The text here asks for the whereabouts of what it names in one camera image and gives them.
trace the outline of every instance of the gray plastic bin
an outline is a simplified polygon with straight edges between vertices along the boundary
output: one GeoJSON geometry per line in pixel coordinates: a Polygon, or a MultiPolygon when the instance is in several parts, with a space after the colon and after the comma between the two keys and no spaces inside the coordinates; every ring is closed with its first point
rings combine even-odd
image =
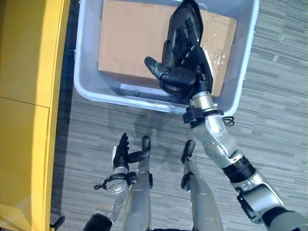
{"type": "MultiPolygon", "coordinates": [[[[175,6],[180,4],[175,0],[138,2],[175,6]]],[[[257,22],[259,0],[198,0],[197,2],[201,9],[237,20],[221,94],[214,99],[218,107],[224,110],[225,116],[231,116],[238,107],[242,93],[257,22]]],[[[80,1],[74,71],[74,85],[79,94],[94,101],[184,113],[187,106],[178,104],[177,98],[162,90],[123,84],[98,71],[102,11],[103,0],[80,1]]]]}

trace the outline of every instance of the yellow cabinet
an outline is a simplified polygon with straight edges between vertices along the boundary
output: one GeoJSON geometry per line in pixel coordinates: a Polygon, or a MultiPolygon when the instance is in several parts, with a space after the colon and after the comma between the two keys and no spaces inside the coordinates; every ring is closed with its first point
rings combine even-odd
{"type": "Polygon", "coordinates": [[[49,109],[0,98],[0,227],[43,230],[49,109]]]}
{"type": "Polygon", "coordinates": [[[0,227],[49,231],[69,0],[0,0],[0,227]]]}

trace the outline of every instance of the yellow cabinet door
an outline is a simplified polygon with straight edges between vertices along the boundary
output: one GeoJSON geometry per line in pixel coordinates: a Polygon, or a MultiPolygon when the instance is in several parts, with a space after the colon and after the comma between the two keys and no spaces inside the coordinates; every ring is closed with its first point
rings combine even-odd
{"type": "Polygon", "coordinates": [[[49,108],[0,98],[0,227],[46,230],[49,108]]]}
{"type": "Polygon", "coordinates": [[[51,106],[62,8],[62,0],[0,0],[0,97],[51,106]]]}

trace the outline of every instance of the robot forearm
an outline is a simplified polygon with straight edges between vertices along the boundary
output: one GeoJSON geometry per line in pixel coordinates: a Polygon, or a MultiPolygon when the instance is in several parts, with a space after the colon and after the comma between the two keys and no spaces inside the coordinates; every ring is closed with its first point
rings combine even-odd
{"type": "Polygon", "coordinates": [[[226,131],[222,112],[213,104],[211,95],[200,92],[193,96],[190,104],[183,115],[184,122],[189,121],[206,154],[230,179],[231,185],[239,193],[237,199],[251,221],[264,223],[271,231],[297,231],[296,228],[301,225],[307,228],[306,219],[284,208],[275,189],[243,155],[235,138],[226,131]],[[285,216],[292,219],[284,223],[285,216]]]}

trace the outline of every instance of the cardboard box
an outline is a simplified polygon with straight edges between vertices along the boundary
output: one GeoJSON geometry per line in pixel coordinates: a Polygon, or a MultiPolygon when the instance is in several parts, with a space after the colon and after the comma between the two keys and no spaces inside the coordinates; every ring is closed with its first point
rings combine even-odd
{"type": "MultiPolygon", "coordinates": [[[[103,5],[98,69],[120,82],[159,88],[143,60],[161,61],[169,20],[176,7],[108,0],[103,5]]],[[[236,20],[201,10],[201,40],[214,71],[213,96],[219,96],[236,29],[236,20]]]]}

